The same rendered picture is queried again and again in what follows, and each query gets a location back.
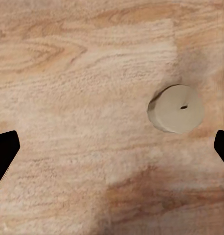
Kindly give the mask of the pillar candle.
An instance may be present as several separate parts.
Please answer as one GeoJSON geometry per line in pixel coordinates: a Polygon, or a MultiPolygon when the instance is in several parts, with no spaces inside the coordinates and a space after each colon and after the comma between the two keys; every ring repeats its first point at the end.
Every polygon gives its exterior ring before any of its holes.
{"type": "Polygon", "coordinates": [[[184,134],[202,121],[205,105],[200,93],[190,86],[172,85],[157,94],[148,105],[148,118],[160,131],[184,134]]]}

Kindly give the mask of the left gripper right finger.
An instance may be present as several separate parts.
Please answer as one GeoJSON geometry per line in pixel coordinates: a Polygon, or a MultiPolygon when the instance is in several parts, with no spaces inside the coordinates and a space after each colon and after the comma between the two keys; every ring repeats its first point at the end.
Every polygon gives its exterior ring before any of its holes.
{"type": "Polygon", "coordinates": [[[219,130],[215,137],[214,148],[224,161],[224,131],[219,130]]]}

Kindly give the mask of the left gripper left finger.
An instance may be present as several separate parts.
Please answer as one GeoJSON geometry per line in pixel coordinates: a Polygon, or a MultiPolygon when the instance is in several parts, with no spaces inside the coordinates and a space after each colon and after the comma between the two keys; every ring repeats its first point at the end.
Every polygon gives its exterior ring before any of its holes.
{"type": "Polygon", "coordinates": [[[16,130],[0,134],[0,180],[20,149],[16,130]]]}

